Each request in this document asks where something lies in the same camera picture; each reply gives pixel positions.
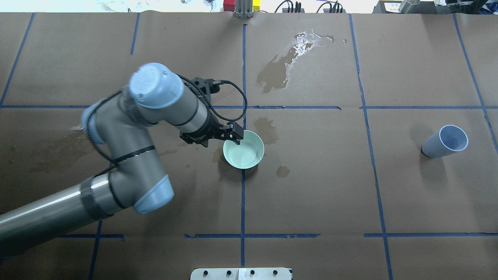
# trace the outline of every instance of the yellow object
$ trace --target yellow object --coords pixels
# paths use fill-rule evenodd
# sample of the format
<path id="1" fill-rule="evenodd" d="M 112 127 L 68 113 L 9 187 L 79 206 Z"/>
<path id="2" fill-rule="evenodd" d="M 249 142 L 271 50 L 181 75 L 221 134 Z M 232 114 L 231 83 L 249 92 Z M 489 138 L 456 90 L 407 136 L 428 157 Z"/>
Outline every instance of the yellow object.
<path id="1" fill-rule="evenodd" d="M 252 7 L 254 10 L 259 10 L 261 4 L 261 0 L 252 0 Z"/>

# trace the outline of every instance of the cup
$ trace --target cup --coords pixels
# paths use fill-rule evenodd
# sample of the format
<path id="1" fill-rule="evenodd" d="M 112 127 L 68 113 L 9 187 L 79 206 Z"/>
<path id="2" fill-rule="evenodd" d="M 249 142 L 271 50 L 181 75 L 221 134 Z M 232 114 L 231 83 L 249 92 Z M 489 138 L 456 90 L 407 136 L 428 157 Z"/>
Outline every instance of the cup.
<path id="1" fill-rule="evenodd" d="M 228 163 L 239 169 L 256 166 L 264 155 L 263 140 L 254 132 L 244 130 L 244 139 L 237 145 L 231 140 L 223 144 L 223 156 Z"/>
<path id="2" fill-rule="evenodd" d="M 434 133 L 422 146 L 422 154 L 426 157 L 442 157 L 465 150 L 469 138 L 458 126 L 443 126 Z"/>

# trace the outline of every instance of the white label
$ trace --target white label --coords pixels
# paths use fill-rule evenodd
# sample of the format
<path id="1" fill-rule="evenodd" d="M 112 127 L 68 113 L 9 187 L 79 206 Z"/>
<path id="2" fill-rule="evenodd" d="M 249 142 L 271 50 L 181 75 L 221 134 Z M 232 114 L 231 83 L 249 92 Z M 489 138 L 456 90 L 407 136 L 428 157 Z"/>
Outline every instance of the white label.
<path id="1" fill-rule="evenodd" d="M 400 12 L 399 6 L 401 3 L 384 3 L 385 10 L 388 12 Z"/>

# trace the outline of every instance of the blue joint cap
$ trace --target blue joint cap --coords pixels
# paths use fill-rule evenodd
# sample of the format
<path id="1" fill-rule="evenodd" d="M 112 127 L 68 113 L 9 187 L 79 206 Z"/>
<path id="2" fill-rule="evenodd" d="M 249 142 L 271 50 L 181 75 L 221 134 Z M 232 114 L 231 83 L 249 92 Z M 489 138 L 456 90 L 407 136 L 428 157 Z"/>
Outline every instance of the blue joint cap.
<path id="1" fill-rule="evenodd" d="M 86 127 L 86 125 L 87 125 L 88 116 L 95 109 L 95 107 L 97 107 L 100 104 L 100 102 L 102 102 L 102 100 L 103 99 L 100 99 L 97 103 L 86 108 L 84 112 L 81 114 L 81 126 L 83 127 L 83 132 L 85 132 L 86 135 L 88 133 L 88 130 L 90 130 L 90 135 L 97 144 L 105 144 L 105 142 L 104 140 L 102 140 L 102 138 L 100 138 L 99 133 L 97 132 L 97 121 L 95 119 L 95 114 L 93 114 L 92 118 L 90 119 L 89 127 Z"/>
<path id="2" fill-rule="evenodd" d="M 162 109 L 177 102 L 183 94 L 183 82 L 166 66 L 152 62 L 138 69 L 129 80 L 129 92 L 140 105 Z"/>
<path id="3" fill-rule="evenodd" d="M 169 177 L 166 175 L 141 197 L 133 205 L 133 208 L 138 214 L 147 214 L 170 202 L 174 195 L 173 187 L 171 187 Z"/>

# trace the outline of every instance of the water stain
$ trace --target water stain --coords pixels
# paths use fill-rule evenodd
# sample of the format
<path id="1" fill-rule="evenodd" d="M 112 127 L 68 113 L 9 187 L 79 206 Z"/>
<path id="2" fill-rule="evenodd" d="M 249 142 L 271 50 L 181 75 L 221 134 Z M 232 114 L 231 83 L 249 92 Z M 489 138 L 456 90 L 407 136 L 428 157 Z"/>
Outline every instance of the water stain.
<path id="1" fill-rule="evenodd" d="M 213 153 L 213 162 L 218 163 L 223 157 L 223 148 L 218 148 Z"/>
<path id="2" fill-rule="evenodd" d="M 41 140 L 33 145 L 29 172 L 61 172 L 79 158 L 94 151 L 82 130 L 71 131 L 56 140 Z"/>
<path id="3" fill-rule="evenodd" d="M 289 82 L 290 70 L 297 58 L 307 53 L 315 46 L 323 47 L 334 42 L 330 35 L 320 36 L 313 30 L 312 33 L 301 32 L 294 36 L 292 46 L 285 55 L 275 55 L 257 76 L 257 83 L 263 85 L 263 93 L 272 89 L 283 89 Z"/>
<path id="4" fill-rule="evenodd" d="M 278 140 L 277 128 L 272 126 L 273 120 L 268 118 L 259 118 L 254 122 L 256 133 L 261 137 L 263 143 L 275 144 Z"/>
<path id="5" fill-rule="evenodd" d="M 170 154 L 170 153 L 177 153 L 177 152 L 178 152 L 178 150 L 167 150 L 167 151 L 160 153 L 159 156 L 163 156 L 163 155 Z"/>
<path id="6" fill-rule="evenodd" d="M 287 177 L 287 175 L 289 175 L 290 173 L 290 169 L 287 168 L 287 166 L 280 166 L 278 169 L 277 169 L 277 177 L 280 177 L 280 178 L 284 178 L 284 177 Z"/>

